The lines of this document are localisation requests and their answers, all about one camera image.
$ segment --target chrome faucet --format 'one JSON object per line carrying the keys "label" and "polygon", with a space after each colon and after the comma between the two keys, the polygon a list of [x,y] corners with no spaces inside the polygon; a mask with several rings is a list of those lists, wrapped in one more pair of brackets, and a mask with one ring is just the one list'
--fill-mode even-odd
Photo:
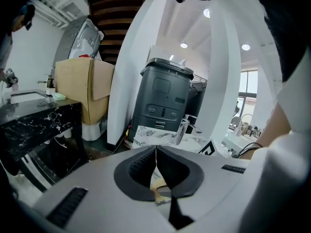
{"label": "chrome faucet", "polygon": [[188,126],[192,127],[195,130],[196,133],[202,133],[202,131],[200,131],[193,124],[190,123],[190,121],[188,120],[188,117],[193,117],[193,118],[197,119],[196,116],[192,116],[192,115],[185,115],[185,118],[181,119],[178,131],[176,133],[175,140],[174,140],[174,144],[175,145],[179,145],[180,144],[181,140],[183,139],[183,137],[184,137],[184,135],[186,133],[186,130],[187,130]]}

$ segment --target bin lid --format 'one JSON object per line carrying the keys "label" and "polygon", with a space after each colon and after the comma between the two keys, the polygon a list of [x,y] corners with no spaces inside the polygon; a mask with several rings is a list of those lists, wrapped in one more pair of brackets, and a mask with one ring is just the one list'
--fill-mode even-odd
{"label": "bin lid", "polygon": [[[169,60],[165,60],[165,59],[161,59],[161,58],[152,58],[150,59],[148,62],[147,62],[147,66],[150,66],[152,64],[156,64],[156,65],[160,65],[160,66],[163,66],[163,67],[166,67],[166,68],[169,68],[169,69],[172,69],[172,70],[175,70],[175,71],[178,71],[178,72],[181,72],[181,73],[184,73],[186,75],[189,75],[190,76],[190,79],[192,80],[193,79],[193,71],[187,67],[184,67],[180,64],[177,64],[175,62],[172,62],[172,61],[169,61]],[[140,74],[143,76],[145,70],[146,70],[146,67],[140,72]]]}

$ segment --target window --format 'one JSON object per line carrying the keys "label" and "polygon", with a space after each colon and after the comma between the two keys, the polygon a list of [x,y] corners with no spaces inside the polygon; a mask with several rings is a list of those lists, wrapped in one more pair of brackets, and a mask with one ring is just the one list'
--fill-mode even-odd
{"label": "window", "polygon": [[[256,104],[258,86],[258,72],[246,71],[241,72],[241,81],[239,89],[238,104],[239,112],[236,117],[242,117],[246,114],[253,114]],[[245,116],[243,122],[251,123],[252,117]]]}

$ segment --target black marble counter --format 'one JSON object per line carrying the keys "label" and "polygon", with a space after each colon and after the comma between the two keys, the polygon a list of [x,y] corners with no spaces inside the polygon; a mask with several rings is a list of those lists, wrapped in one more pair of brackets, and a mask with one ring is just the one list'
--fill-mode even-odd
{"label": "black marble counter", "polygon": [[61,132],[71,127],[81,127],[82,105],[80,102],[68,99],[54,101],[52,97],[44,95],[41,90],[19,93],[34,91],[45,98],[11,104],[10,94],[4,97],[7,103],[0,108],[2,148],[0,158],[2,162],[8,156],[17,162],[35,147]]}

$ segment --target cardboard box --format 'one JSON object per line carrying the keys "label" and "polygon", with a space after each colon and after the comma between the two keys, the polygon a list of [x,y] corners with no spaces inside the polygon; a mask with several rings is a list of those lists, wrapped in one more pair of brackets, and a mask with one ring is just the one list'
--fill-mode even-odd
{"label": "cardboard box", "polygon": [[82,103],[82,122],[97,123],[108,112],[114,65],[92,58],[56,62],[55,85],[66,98]]}

